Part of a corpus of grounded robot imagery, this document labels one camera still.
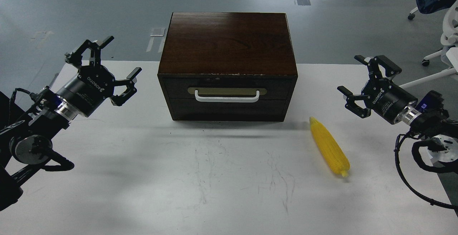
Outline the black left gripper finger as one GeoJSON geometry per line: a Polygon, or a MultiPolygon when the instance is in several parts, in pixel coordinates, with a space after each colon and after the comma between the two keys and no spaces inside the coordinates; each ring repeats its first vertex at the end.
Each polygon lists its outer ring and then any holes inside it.
{"type": "Polygon", "coordinates": [[[122,106],[126,103],[136,92],[136,76],[142,71],[141,67],[136,67],[125,79],[113,80],[113,87],[125,86],[126,90],[121,95],[110,96],[111,103],[114,106],[122,106]]]}
{"type": "Polygon", "coordinates": [[[71,64],[76,68],[82,67],[82,54],[89,49],[90,58],[89,66],[93,68],[100,68],[101,65],[101,50],[114,40],[114,36],[107,37],[101,44],[98,41],[84,41],[81,46],[70,53],[65,53],[65,62],[71,64]]]}

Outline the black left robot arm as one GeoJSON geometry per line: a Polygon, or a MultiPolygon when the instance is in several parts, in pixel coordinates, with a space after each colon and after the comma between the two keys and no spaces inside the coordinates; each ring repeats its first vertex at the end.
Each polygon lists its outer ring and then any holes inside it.
{"type": "Polygon", "coordinates": [[[101,51],[113,39],[86,40],[66,53],[65,62],[77,74],[56,93],[46,86],[39,93],[19,87],[11,96],[1,94],[1,210],[18,202],[21,186],[39,170],[74,168],[74,163],[54,151],[52,139],[76,116],[89,117],[106,99],[121,106],[136,93],[140,67],[116,80],[101,63],[101,51]]]}

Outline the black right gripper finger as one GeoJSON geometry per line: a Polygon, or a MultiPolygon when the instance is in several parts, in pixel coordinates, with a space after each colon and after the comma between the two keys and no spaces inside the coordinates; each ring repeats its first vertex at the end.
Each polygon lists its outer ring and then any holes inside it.
{"type": "Polygon", "coordinates": [[[367,66],[369,80],[379,80],[387,78],[393,79],[402,72],[402,69],[385,55],[378,55],[373,58],[355,55],[354,59],[367,66]]]}
{"type": "Polygon", "coordinates": [[[345,108],[351,111],[353,114],[364,119],[371,115],[370,108],[361,108],[356,104],[356,101],[369,101],[370,95],[353,95],[353,93],[344,86],[338,86],[337,90],[341,92],[346,100],[345,108]]]}

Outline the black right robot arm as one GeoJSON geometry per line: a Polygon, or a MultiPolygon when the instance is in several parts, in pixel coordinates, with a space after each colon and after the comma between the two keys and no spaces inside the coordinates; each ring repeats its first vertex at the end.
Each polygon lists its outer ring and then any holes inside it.
{"type": "Polygon", "coordinates": [[[356,55],[368,69],[369,80],[360,95],[339,86],[347,108],[360,118],[374,111],[389,124],[404,122],[420,142],[412,146],[412,155],[425,171],[457,172],[457,122],[449,119],[442,95],[431,90],[421,101],[396,85],[392,78],[402,69],[384,55],[373,58],[356,55]]]}

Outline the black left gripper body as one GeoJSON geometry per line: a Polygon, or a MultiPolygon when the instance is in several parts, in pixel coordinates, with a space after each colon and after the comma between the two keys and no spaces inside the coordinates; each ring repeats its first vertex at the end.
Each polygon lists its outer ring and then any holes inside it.
{"type": "Polygon", "coordinates": [[[89,117],[105,99],[113,95],[114,79],[106,67],[87,65],[81,67],[77,75],[56,94],[81,115],[89,117]]]}

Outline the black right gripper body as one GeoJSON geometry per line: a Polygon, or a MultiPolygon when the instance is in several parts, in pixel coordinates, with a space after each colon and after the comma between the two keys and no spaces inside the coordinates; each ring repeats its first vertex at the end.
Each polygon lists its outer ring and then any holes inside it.
{"type": "Polygon", "coordinates": [[[418,99],[389,79],[368,80],[361,90],[370,96],[364,103],[390,124],[401,121],[400,114],[407,105],[417,105],[418,99]]]}

